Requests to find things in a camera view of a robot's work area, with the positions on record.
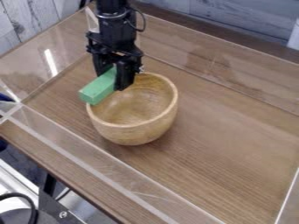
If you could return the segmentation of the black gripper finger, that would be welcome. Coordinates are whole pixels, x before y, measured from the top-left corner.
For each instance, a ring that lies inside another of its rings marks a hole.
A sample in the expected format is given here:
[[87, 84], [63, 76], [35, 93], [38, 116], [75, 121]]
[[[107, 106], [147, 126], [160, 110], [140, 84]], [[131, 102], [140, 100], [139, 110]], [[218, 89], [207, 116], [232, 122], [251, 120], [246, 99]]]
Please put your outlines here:
[[100, 76], [112, 68], [115, 63], [115, 56], [111, 53], [107, 54], [95, 53], [92, 55], [92, 62], [96, 74], [98, 76]]
[[139, 64], [131, 59], [120, 60], [116, 63], [115, 90], [123, 91], [135, 82], [135, 76], [139, 73]]

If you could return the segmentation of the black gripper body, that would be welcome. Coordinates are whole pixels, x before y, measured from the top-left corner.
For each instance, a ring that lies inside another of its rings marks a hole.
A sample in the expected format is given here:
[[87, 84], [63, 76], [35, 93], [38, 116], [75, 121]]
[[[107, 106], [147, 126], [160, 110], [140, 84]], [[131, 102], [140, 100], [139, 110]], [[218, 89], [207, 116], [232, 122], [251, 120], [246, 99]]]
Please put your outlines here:
[[120, 60], [132, 60], [140, 66], [144, 53], [136, 47], [136, 34], [144, 29], [136, 26], [136, 12], [98, 12], [96, 17], [99, 33], [87, 33], [91, 55], [111, 53], [115, 56], [114, 64]]

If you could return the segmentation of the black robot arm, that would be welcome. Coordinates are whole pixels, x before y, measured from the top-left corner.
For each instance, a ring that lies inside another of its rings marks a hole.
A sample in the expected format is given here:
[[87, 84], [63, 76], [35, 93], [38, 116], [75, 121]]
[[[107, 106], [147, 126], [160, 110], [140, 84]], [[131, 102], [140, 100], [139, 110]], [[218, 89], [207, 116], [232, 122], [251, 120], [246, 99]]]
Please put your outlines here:
[[142, 72], [144, 52], [136, 46], [136, 33], [146, 28], [136, 25], [136, 14], [128, 0], [98, 0], [99, 31], [88, 31], [87, 52], [92, 55], [98, 77], [116, 68], [114, 90], [123, 91]]

